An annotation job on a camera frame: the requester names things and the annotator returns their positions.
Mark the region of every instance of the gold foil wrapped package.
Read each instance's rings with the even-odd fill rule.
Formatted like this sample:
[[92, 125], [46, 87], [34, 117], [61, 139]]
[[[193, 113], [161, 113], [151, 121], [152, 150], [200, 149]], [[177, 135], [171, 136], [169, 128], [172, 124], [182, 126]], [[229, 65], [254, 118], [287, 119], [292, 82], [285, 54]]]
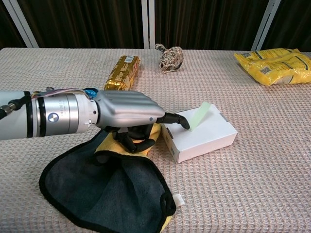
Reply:
[[121, 56], [104, 86], [104, 90], [127, 91], [133, 86], [140, 59], [137, 56]]

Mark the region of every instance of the background wall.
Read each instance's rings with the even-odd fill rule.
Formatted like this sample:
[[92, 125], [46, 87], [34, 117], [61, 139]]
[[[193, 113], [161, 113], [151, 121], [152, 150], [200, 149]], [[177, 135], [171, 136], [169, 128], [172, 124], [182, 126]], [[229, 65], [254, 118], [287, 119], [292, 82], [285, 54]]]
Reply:
[[[141, 0], [17, 0], [40, 48], [142, 49]], [[251, 50], [269, 0], [155, 0], [155, 42]], [[0, 0], [0, 49], [25, 47]], [[311, 51], [311, 1], [282, 0], [261, 49]]]

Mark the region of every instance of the textured tablecloth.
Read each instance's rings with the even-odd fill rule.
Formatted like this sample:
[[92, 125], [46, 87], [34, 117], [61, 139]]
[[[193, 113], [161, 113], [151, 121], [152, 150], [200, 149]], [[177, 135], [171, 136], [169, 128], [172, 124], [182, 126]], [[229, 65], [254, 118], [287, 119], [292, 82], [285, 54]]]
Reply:
[[[238, 131], [232, 146], [181, 164], [159, 138], [149, 156], [185, 201], [165, 232], [311, 232], [311, 84], [260, 85], [233, 53], [185, 50], [181, 69], [161, 74], [155, 50], [2, 49], [0, 89], [101, 89], [121, 55], [138, 55], [134, 90], [169, 112], [214, 103]], [[89, 232], [43, 198], [38, 180], [97, 131], [0, 142], [0, 232]]]

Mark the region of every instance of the white cardboard box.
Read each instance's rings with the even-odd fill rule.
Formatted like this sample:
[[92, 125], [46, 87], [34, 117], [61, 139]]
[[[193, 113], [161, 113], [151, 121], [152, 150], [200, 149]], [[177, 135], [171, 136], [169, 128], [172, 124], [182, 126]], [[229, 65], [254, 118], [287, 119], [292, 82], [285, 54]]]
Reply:
[[[189, 121], [197, 109], [178, 114]], [[214, 104], [192, 132], [177, 123], [161, 126], [165, 143], [177, 163], [229, 146], [238, 133]]]

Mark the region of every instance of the yellow bag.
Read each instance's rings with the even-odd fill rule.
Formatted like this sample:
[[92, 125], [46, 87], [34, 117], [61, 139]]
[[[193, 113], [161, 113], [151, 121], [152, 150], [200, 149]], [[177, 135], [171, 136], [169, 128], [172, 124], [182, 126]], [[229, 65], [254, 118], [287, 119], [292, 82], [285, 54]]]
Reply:
[[311, 60], [298, 49], [270, 49], [234, 54], [241, 66], [259, 83], [294, 84], [311, 82]]

